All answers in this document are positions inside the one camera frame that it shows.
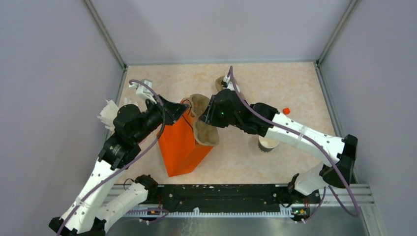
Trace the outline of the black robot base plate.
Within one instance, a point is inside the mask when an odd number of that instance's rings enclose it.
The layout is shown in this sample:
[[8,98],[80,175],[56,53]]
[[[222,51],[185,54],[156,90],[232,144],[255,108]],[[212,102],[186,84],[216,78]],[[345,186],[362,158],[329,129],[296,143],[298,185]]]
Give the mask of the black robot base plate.
[[317,204],[320,193],[289,192],[283,184],[166,184],[148,194],[144,205],[162,207],[171,214],[280,212]]

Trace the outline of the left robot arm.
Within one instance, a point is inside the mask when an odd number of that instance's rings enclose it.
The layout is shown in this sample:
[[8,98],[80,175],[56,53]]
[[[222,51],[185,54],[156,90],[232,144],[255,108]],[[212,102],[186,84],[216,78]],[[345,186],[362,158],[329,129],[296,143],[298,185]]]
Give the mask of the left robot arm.
[[139,177],[123,193],[106,203],[120,176],[146,154],[139,144],[154,130],[173,125],[189,109],[187,104],[170,102],[161,96],[147,99],[146,110],[136,104],[117,106],[109,100],[99,119],[112,135],[105,141],[86,184],[69,209],[53,218],[49,227],[59,236],[104,236],[135,205],[157,199],[155,181]]

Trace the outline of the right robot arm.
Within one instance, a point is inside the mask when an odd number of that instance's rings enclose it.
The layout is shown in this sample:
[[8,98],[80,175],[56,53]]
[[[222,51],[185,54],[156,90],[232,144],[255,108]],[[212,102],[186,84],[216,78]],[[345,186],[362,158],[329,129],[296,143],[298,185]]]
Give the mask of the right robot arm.
[[312,192],[327,186],[346,188],[351,183],[356,160],[357,138],[321,133],[302,125],[265,103],[247,104],[235,91],[213,95],[199,120],[218,128],[234,126],[251,135],[287,143],[320,160],[305,173],[296,174],[288,195],[301,203]]

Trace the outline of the orange paper bag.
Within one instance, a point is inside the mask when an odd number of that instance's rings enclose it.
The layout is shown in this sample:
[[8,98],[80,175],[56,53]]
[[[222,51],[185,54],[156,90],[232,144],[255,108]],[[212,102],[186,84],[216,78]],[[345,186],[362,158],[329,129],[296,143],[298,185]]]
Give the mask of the orange paper bag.
[[195,140],[190,126],[193,120],[191,112],[185,112],[175,124],[165,126],[158,140],[169,177],[193,172],[213,149],[213,146],[205,146]]

